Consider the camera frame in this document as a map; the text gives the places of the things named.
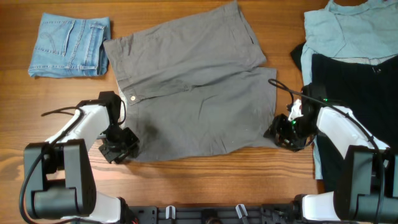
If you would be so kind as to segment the grey shorts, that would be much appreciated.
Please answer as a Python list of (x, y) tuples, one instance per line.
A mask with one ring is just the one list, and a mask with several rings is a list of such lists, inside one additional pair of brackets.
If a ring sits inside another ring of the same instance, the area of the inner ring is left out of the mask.
[(274, 147), (276, 70), (237, 2), (104, 43), (135, 159), (168, 161)]

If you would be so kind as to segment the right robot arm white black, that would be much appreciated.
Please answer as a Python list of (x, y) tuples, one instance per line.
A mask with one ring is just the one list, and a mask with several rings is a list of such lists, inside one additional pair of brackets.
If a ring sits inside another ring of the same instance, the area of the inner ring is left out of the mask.
[(332, 192), (298, 195), (274, 211), (293, 223), (397, 223), (397, 152), (372, 135), (340, 101), (331, 100), (325, 87), (313, 83), (290, 93), (288, 115), (276, 116), (265, 138), (290, 151), (307, 146), (307, 139), (325, 135), (343, 158), (342, 175)]

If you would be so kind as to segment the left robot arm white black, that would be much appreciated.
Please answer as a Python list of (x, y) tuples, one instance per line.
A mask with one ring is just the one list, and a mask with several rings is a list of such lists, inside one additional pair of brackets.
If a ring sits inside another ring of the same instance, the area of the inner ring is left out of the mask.
[(39, 219), (56, 223), (139, 223), (137, 215), (121, 197), (97, 191), (88, 151), (97, 139), (100, 153), (109, 162), (136, 157), (139, 139), (121, 128), (123, 100), (113, 91), (102, 91), (96, 100), (83, 100), (74, 107), (54, 110), (73, 118), (44, 142), (24, 149), (24, 181), (19, 211), (26, 223)]

